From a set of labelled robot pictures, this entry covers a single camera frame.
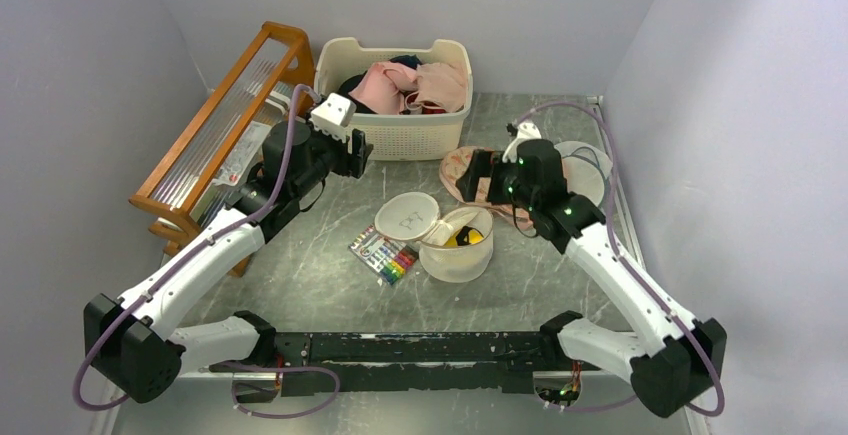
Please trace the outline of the pink bra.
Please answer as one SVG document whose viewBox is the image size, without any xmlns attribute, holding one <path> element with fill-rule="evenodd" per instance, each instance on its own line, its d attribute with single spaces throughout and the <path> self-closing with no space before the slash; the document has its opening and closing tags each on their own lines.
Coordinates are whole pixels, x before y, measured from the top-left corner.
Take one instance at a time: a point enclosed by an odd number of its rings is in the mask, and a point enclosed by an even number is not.
<svg viewBox="0 0 848 435">
<path fill-rule="evenodd" d="M 468 90 L 463 73 L 446 63 L 422 64 L 416 70 L 418 90 L 405 97 L 409 113 L 411 108 L 421 105 L 441 106 L 447 113 L 464 109 Z"/>
</svg>

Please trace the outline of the beige mesh laundry bag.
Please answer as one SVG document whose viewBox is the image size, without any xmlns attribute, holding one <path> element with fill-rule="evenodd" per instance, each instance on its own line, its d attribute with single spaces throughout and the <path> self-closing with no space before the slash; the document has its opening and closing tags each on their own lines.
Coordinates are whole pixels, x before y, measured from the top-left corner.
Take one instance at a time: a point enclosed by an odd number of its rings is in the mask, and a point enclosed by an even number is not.
<svg viewBox="0 0 848 435">
<path fill-rule="evenodd" d="M 449 236 L 465 225 L 479 229 L 485 239 L 466 247 L 443 247 Z M 379 233 L 410 244 L 425 272 L 446 283 L 471 282 L 486 271 L 494 253 L 493 225 L 487 209 L 462 206 L 443 214 L 435 198 L 422 192 L 393 197 L 374 218 Z"/>
</svg>

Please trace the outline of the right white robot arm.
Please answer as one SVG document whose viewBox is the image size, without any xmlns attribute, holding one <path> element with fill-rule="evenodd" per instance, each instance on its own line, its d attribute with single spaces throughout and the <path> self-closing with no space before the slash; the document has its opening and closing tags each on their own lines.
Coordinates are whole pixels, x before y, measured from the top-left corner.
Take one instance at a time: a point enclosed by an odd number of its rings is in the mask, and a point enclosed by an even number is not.
<svg viewBox="0 0 848 435">
<path fill-rule="evenodd" d="M 651 413 L 668 418 L 714 389 L 718 415 L 727 332 L 714 318 L 700 320 L 677 303 L 633 260 L 611 223 L 589 198 L 572 192 L 562 157 L 549 140 L 516 142 L 505 152 L 476 149 L 456 187 L 475 200 L 481 179 L 487 202 L 528 213 L 539 237 L 582 268 L 632 328 L 632 335 L 568 315 L 551 321 L 539 346 L 550 368 L 587 362 L 628 382 Z"/>
</svg>

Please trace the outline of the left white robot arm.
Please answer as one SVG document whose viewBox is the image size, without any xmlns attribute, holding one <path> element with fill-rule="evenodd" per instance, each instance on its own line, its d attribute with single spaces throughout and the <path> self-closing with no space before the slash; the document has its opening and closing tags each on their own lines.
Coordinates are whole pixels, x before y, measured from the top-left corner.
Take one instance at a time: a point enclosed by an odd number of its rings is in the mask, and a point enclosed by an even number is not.
<svg viewBox="0 0 848 435">
<path fill-rule="evenodd" d="M 360 178 L 373 150 L 363 131 L 342 140 L 312 123 L 280 123 L 265 139 L 263 158 L 228 196 L 202 234 L 146 281 L 84 308 L 86 367 L 147 403 L 179 376 L 227 362 L 261 371 L 280 357 L 275 329 L 239 311 L 222 322 L 181 328 L 188 310 L 238 263 L 274 238 L 298 214 L 302 198 L 335 173 Z"/>
</svg>

